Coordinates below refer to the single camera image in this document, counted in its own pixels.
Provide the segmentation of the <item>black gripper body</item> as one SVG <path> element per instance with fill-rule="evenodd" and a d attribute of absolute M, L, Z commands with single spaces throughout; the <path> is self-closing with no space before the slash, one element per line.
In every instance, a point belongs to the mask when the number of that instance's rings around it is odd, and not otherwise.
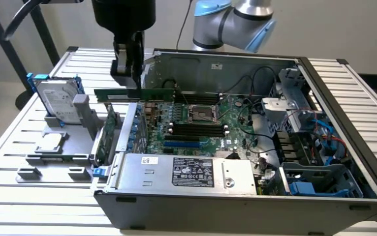
<path fill-rule="evenodd" d="M 136 32 L 155 24 L 154 0 L 93 0 L 92 8 L 97 25 L 119 44 L 127 44 Z"/>

